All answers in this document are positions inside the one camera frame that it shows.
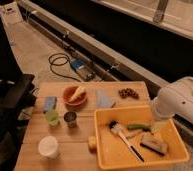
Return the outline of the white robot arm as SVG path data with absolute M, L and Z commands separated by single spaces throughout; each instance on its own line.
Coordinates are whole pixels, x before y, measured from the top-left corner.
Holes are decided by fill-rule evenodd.
M 183 77 L 162 87 L 151 101 L 151 109 L 156 121 L 178 114 L 193 124 L 193 77 Z

